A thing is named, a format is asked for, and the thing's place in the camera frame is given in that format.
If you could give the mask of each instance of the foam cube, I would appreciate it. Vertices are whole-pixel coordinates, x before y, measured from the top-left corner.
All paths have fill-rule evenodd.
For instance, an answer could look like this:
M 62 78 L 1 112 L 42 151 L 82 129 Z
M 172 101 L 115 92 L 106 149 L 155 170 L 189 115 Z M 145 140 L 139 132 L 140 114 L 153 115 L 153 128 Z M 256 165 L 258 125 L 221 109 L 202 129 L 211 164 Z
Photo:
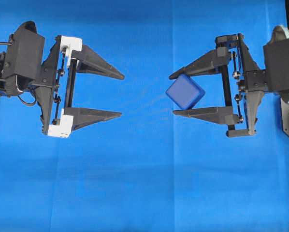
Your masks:
M 166 91 L 167 96 L 182 110 L 193 106 L 205 95 L 205 91 L 189 76 L 181 74 Z

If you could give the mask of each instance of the blue backdrop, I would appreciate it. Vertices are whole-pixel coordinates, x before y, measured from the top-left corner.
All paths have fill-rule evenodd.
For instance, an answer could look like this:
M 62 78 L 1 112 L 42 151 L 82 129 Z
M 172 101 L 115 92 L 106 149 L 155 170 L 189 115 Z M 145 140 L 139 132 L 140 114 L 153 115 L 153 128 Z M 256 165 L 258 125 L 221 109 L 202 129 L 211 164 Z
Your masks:
M 1 0 L 0 41 L 27 20 L 44 59 L 56 35 L 75 36 L 125 74 L 79 74 L 74 94 L 74 107 L 123 116 L 56 139 L 41 134 L 38 106 L 0 98 L 0 232 L 289 231 L 278 97 L 264 97 L 256 136 L 229 139 L 225 126 L 174 116 L 165 95 L 168 75 L 218 35 L 243 33 L 264 68 L 283 0 Z M 219 75 L 194 80 L 207 92 L 198 107 L 223 105 Z

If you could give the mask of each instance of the screw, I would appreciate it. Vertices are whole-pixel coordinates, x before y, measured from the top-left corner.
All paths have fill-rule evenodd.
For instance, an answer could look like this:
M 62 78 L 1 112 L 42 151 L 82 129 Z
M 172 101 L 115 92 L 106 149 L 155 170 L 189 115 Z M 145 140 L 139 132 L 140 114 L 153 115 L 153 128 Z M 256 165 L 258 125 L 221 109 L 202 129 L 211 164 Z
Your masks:
M 239 80 L 239 77 L 240 77 L 240 72 L 238 72 L 238 71 L 234 71 L 233 73 L 232 73 L 232 77 L 235 79 L 235 80 Z

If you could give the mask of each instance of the black cable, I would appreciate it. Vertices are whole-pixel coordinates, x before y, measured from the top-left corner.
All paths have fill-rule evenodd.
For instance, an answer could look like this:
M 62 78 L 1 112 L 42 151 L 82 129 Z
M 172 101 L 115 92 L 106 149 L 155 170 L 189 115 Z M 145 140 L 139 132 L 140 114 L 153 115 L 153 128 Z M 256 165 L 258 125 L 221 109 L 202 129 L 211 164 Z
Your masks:
M 7 45 L 7 46 L 10 46 L 10 45 L 12 45 L 12 43 L 9 43 L 9 42 L 0 42 L 0 45 Z
M 31 103 L 24 101 L 20 96 L 18 96 L 18 98 L 20 99 L 20 101 L 21 101 L 24 105 L 31 107 L 31 106 L 34 106 L 34 105 L 36 104 L 37 98 L 36 98 L 35 91 L 34 91 L 33 89 L 30 90 L 30 93 L 31 93 L 31 95 L 32 95 L 32 96 L 34 97 L 34 99 L 35 99 L 35 100 L 34 100 L 33 102 L 31 102 Z

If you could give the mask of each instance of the white bracket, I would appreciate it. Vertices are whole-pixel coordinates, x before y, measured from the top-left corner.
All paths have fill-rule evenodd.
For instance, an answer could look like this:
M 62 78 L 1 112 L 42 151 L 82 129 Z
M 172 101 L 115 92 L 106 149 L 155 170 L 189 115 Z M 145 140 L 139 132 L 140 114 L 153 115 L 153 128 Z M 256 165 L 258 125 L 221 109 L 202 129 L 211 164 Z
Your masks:
M 62 51 L 64 48 L 66 49 L 65 56 L 68 57 L 67 68 L 69 68 L 69 65 L 71 64 L 72 51 L 82 51 L 82 39 L 76 37 L 62 36 L 59 49 L 60 51 Z
M 72 132 L 72 115 L 64 115 L 64 109 L 61 111 L 61 118 L 56 125 L 49 125 L 48 136 L 68 138 Z

